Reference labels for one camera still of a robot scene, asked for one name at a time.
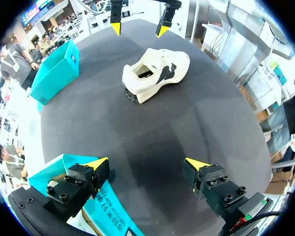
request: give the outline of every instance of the cardboard box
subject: cardboard box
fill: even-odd
[[[80,75],[79,49],[72,40],[57,48],[41,65],[30,95],[46,105],[58,92]]]

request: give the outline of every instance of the gray shirt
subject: gray shirt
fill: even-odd
[[[9,145],[9,146],[6,146],[5,147],[5,150],[10,154],[10,155],[18,155],[15,147],[13,145]],[[12,159],[9,161],[9,162],[15,162],[15,158],[14,157],[11,157]],[[13,177],[15,178],[18,178],[18,179],[21,179],[21,171],[23,170],[24,168],[24,165],[20,165],[20,164],[24,164],[24,160],[17,160],[19,165],[15,165],[15,164],[10,164],[10,163],[7,163],[6,164],[6,167],[9,171],[9,174],[12,175]]]
[[[20,69],[18,72],[15,72],[13,68],[4,63],[1,64],[1,74],[6,79],[9,76],[13,79],[17,80],[20,85],[25,81],[26,77],[29,75],[31,66],[30,63],[22,56],[22,51],[24,51],[24,47],[19,43],[14,43],[9,48],[10,53],[13,55],[15,61],[19,64]],[[4,59],[7,63],[14,65],[13,60],[10,55]]]

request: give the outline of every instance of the white sneaker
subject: white sneaker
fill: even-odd
[[[141,59],[123,68],[122,84],[128,98],[144,103],[166,84],[179,83],[190,64],[188,54],[148,48]]]

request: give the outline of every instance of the screw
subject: screw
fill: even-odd
[[[61,193],[59,197],[63,202],[66,202],[68,200],[68,196],[65,193]]]
[[[229,202],[233,198],[232,194],[226,194],[224,201]]]
[[[70,176],[65,176],[64,181],[68,181],[70,179]]]
[[[25,208],[25,204],[24,203],[19,203],[19,209],[24,209]]]
[[[76,185],[82,185],[82,180],[81,179],[76,179],[75,184]]]
[[[223,177],[222,177],[222,180],[223,180],[223,182],[228,181],[228,176],[223,176]]]
[[[51,192],[53,191],[53,189],[54,189],[54,188],[53,188],[52,186],[48,186],[48,187],[47,187],[47,193],[51,193]]]
[[[212,179],[211,181],[210,181],[210,185],[211,186],[215,186],[217,184],[217,180],[216,179]]]
[[[244,194],[244,193],[246,192],[246,187],[245,187],[245,186],[241,186],[241,187],[239,188],[238,192],[239,192],[240,194]]]

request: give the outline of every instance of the cable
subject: cable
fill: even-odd
[[[211,44],[210,44],[210,49],[209,49],[209,53],[211,54],[211,58],[213,59],[213,52],[214,52],[214,50],[219,46],[219,42],[221,42],[221,40],[222,40],[222,38],[223,37],[220,37],[219,38],[219,36],[222,34],[222,32],[220,32],[218,35],[217,35],[217,37],[211,42]]]
[[[233,235],[234,233],[236,233],[237,231],[241,230],[242,228],[246,227],[247,225],[250,225],[254,222],[256,222],[257,220],[260,220],[262,218],[265,218],[265,217],[269,217],[269,216],[279,216],[281,215],[281,212],[280,211],[270,211],[270,212],[267,212],[267,213],[264,213],[264,214],[261,214],[261,215],[257,215],[255,216],[254,218],[252,218],[251,220],[248,220],[247,222],[243,223],[242,225],[240,225],[239,227],[229,231],[227,234],[225,234],[224,236],[231,236]]]

